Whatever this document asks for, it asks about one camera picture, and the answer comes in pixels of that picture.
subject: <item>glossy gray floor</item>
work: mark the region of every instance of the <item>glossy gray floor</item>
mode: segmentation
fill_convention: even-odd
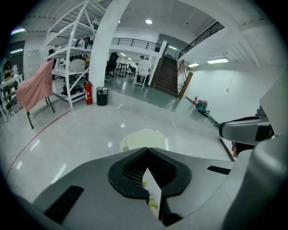
[[[32,117],[34,130],[24,110],[1,123],[2,173],[12,191],[30,202],[80,164],[121,152],[121,140],[144,128],[159,130],[170,151],[229,160],[216,129],[123,94],[110,91],[103,107],[82,101],[69,112],[62,99],[54,107],[55,114],[46,107]]]
[[[161,92],[148,86],[133,85],[133,79],[127,75],[126,78],[116,76],[105,82],[110,90],[121,93],[139,100],[148,102],[160,108],[190,117],[208,127],[215,128],[213,122],[195,110],[195,106],[187,98],[179,100],[174,96]]]

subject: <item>rectangular ceiling light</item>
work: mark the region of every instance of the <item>rectangular ceiling light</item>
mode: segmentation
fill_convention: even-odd
[[[195,66],[199,66],[198,63],[194,63],[194,64],[191,64],[191,65],[188,65],[188,67],[195,67]]]
[[[220,58],[215,60],[207,61],[209,64],[215,64],[215,63],[222,63],[222,62],[229,62],[227,58]]]
[[[177,50],[175,47],[173,47],[173,46],[170,46],[170,45],[169,45],[169,48],[171,48],[171,49],[174,49],[174,50]]]
[[[24,28],[16,29],[16,30],[12,31],[10,35],[17,34],[17,33],[24,32],[24,31],[25,31]]]
[[[17,52],[21,52],[21,51],[23,51],[23,49],[17,49],[17,50],[11,51],[10,53],[17,53]]]

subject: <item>pink cloth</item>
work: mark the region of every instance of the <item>pink cloth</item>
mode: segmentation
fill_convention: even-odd
[[[18,103],[25,108],[26,112],[32,109],[43,98],[53,95],[53,63],[53,59],[45,62],[31,79],[22,83],[16,90]]]

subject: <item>balcony railing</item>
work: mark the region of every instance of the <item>balcony railing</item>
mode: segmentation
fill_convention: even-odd
[[[183,56],[185,53],[187,53],[190,49],[195,47],[200,42],[204,41],[206,38],[210,37],[211,35],[217,33],[219,30],[222,30],[224,26],[222,26],[219,22],[216,22],[211,27],[209,27],[207,30],[205,30],[202,34],[200,34],[193,42],[191,42],[185,49],[183,49],[179,57]]]
[[[132,38],[113,38],[111,45],[133,46],[142,49],[149,49],[155,52],[159,52],[161,48],[161,44]]]

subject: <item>black trash can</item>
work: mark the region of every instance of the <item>black trash can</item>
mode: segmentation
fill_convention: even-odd
[[[97,87],[97,105],[105,106],[108,103],[108,88]]]

